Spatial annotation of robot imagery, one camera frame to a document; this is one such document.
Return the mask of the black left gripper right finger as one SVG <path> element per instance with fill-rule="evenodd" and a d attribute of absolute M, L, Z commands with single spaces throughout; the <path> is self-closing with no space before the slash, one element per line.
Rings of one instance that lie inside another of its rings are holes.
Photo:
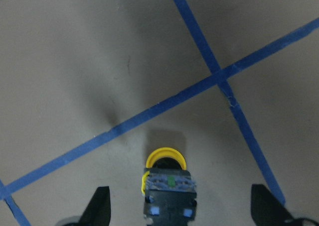
<path fill-rule="evenodd" d="M 293 226 L 294 217 L 263 184 L 251 187 L 251 217 L 257 226 Z"/>

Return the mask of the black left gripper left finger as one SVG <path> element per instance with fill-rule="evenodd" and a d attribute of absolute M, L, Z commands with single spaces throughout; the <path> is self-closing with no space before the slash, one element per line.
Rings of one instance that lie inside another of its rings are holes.
<path fill-rule="evenodd" d="M 82 214 L 80 226 L 108 226 L 110 224 L 110 188 L 98 187 Z"/>

